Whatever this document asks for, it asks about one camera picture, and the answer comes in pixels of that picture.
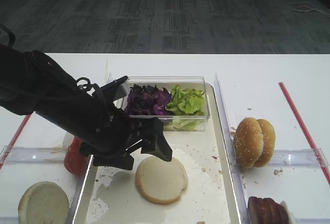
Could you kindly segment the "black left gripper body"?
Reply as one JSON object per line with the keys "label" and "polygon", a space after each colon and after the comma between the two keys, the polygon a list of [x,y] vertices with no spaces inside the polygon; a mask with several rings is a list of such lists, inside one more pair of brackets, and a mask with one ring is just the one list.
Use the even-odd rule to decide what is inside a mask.
{"label": "black left gripper body", "polygon": [[154,144],[158,133],[158,118],[131,118],[112,105],[108,118],[103,119],[95,131],[95,137],[82,139],[79,152],[85,157],[90,154],[104,158],[124,156]]}

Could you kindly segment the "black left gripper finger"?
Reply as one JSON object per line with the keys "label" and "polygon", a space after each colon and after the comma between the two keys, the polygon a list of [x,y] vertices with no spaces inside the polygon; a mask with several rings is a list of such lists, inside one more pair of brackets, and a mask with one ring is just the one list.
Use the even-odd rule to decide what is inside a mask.
{"label": "black left gripper finger", "polygon": [[125,157],[119,156],[115,158],[102,158],[93,157],[93,166],[109,166],[114,168],[119,168],[123,170],[132,170],[134,165],[134,158],[131,155]]}
{"label": "black left gripper finger", "polygon": [[150,154],[171,162],[172,149],[163,134],[163,122],[158,118],[143,118],[141,122],[141,154]]}

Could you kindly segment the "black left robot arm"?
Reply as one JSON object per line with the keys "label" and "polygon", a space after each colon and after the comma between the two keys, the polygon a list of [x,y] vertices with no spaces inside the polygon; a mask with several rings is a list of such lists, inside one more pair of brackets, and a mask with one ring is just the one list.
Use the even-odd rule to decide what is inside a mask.
{"label": "black left robot arm", "polygon": [[102,87],[74,79],[48,55],[1,46],[1,106],[17,115],[37,113],[80,138],[79,153],[94,166],[132,170],[140,150],[166,162],[172,149],[156,117],[131,118],[114,101],[124,97],[123,76]]}

